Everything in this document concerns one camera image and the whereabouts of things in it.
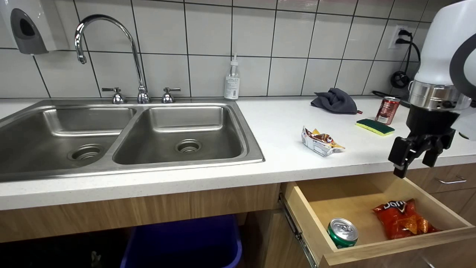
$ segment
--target soap bottle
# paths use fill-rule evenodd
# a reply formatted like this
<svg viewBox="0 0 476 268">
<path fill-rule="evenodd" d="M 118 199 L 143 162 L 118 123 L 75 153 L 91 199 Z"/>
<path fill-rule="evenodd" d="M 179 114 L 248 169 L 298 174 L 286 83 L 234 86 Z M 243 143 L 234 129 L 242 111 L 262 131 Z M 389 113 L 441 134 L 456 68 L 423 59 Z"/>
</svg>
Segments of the soap bottle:
<svg viewBox="0 0 476 268">
<path fill-rule="evenodd" d="M 237 53 L 231 62 L 231 73 L 225 79 L 225 98 L 239 99 L 240 93 L 240 74 L 239 74 L 239 58 Z"/>
</svg>

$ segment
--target double sink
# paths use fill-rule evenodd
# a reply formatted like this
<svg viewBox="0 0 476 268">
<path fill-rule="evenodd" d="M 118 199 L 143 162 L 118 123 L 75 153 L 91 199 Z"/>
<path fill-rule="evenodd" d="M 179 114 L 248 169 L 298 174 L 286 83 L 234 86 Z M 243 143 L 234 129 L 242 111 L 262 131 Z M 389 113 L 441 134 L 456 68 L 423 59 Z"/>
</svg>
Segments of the double sink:
<svg viewBox="0 0 476 268">
<path fill-rule="evenodd" d="M 0 181 L 261 162 L 234 101 L 41 101 L 0 120 Z"/>
</svg>

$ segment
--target blue trash bin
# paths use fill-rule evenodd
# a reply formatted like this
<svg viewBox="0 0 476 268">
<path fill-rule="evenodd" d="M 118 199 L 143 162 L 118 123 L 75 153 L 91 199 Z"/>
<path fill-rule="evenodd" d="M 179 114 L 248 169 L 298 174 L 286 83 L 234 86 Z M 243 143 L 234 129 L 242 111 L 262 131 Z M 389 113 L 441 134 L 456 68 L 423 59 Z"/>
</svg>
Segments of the blue trash bin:
<svg viewBox="0 0 476 268">
<path fill-rule="evenodd" d="M 136 227 L 121 268 L 236 268 L 243 254 L 236 216 Z"/>
</svg>

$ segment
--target white countertop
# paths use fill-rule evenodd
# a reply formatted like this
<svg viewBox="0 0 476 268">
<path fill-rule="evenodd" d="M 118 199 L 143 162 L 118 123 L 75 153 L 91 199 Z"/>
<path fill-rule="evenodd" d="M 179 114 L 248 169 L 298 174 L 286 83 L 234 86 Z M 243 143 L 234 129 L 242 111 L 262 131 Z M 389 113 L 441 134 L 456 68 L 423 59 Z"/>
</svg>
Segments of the white countertop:
<svg viewBox="0 0 476 268">
<path fill-rule="evenodd" d="M 393 120 L 395 134 L 380 137 L 356 126 L 362 117 L 374 117 L 381 99 L 358 98 L 364 114 L 332 114 L 311 104 L 311 98 L 240 99 L 261 149 L 267 157 L 261 163 L 215 168 L 184 168 L 112 175 L 85 175 L 0 183 L 0 210 L 73 204 L 117 198 L 164 195 L 222 189 L 294 180 L 326 178 L 349 174 L 392 171 L 387 160 L 395 137 L 408 135 L 408 108 L 399 107 Z M 4 101 L 0 116 L 21 110 L 33 101 Z M 301 143 L 303 126 L 331 134 L 344 153 L 323 157 Z M 456 135 L 453 147 L 438 159 L 438 165 L 476 162 L 476 143 Z M 416 159 L 411 168 L 425 166 Z"/>
</svg>

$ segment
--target sink drain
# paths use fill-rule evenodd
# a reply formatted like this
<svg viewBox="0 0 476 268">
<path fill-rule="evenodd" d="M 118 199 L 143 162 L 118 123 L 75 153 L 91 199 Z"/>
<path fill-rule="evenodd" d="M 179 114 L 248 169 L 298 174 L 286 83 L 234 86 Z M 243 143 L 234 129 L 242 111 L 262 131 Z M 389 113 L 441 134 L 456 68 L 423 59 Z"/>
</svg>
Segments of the sink drain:
<svg viewBox="0 0 476 268">
<path fill-rule="evenodd" d="M 84 144 L 71 154 L 73 160 L 91 162 L 100 157 L 103 147 L 97 143 Z"/>
<path fill-rule="evenodd" d="M 201 149 L 201 144 L 197 138 L 185 138 L 178 144 L 179 151 L 192 153 L 198 151 Z"/>
</svg>

